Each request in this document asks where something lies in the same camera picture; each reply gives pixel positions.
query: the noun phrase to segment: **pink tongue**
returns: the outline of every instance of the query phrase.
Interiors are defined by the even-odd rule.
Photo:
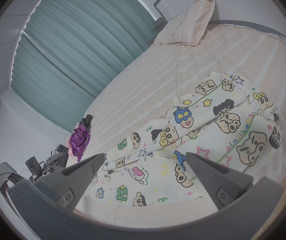
[[[136,174],[137,176],[142,176],[143,175],[143,172],[138,169],[137,167],[133,167],[132,168],[132,171],[134,172],[134,174]]]

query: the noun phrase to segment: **yellow star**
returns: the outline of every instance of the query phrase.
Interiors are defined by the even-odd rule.
[[[213,101],[212,99],[206,99],[206,101],[204,101],[203,104],[205,107],[209,107],[209,106],[211,106],[212,101]]]
[[[190,101],[189,99],[187,99],[187,100],[184,100],[184,101],[183,101],[183,104],[184,104],[184,105],[190,105],[191,102],[192,102],[192,101]]]

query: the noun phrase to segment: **blue star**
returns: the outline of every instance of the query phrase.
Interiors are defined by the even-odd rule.
[[[237,79],[233,79],[233,81],[236,81],[237,84],[243,85],[244,79],[241,79],[240,76],[238,76]]]
[[[140,154],[137,156],[138,158],[139,157],[144,157],[145,156],[145,154],[147,153],[147,151],[145,151],[146,150],[146,147],[145,147],[145,149],[140,149]]]

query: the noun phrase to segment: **white headboard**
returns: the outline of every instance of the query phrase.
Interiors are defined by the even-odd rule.
[[[165,22],[181,14],[194,0],[157,0],[154,7]],[[259,24],[286,36],[286,17],[272,0],[215,0],[211,21]]]

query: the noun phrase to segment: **headboard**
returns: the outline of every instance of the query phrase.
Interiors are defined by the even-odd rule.
[[[167,23],[194,0],[157,0],[154,7]],[[286,17],[272,0],[215,0],[211,21],[236,24],[286,37]]]

